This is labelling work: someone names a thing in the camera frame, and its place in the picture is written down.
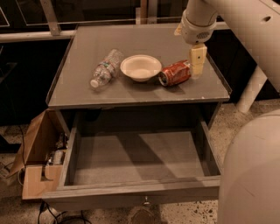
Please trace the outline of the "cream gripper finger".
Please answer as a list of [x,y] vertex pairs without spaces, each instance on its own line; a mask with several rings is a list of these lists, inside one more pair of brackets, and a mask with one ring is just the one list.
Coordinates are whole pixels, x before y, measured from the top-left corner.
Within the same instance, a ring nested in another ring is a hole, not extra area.
[[191,77],[198,79],[203,73],[204,63],[207,57],[207,47],[204,44],[194,45],[189,50],[191,64]]

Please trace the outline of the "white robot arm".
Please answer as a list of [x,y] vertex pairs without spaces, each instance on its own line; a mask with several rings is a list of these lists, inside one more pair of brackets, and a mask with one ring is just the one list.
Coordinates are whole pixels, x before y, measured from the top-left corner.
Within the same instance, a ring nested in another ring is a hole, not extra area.
[[[180,28],[192,45],[194,77],[202,73],[200,44],[210,39],[216,18],[255,60],[257,67],[237,108],[249,110],[264,83],[280,91],[279,0],[188,0]],[[280,110],[252,120],[228,146],[220,177],[218,224],[280,224]]]

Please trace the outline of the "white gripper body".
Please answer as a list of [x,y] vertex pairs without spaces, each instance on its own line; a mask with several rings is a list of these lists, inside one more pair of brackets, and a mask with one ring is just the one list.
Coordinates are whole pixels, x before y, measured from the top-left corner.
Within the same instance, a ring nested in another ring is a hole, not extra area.
[[211,38],[216,28],[216,16],[217,14],[214,13],[206,25],[198,25],[189,20],[186,10],[184,10],[181,21],[174,31],[174,35],[181,36],[190,45],[205,43]]

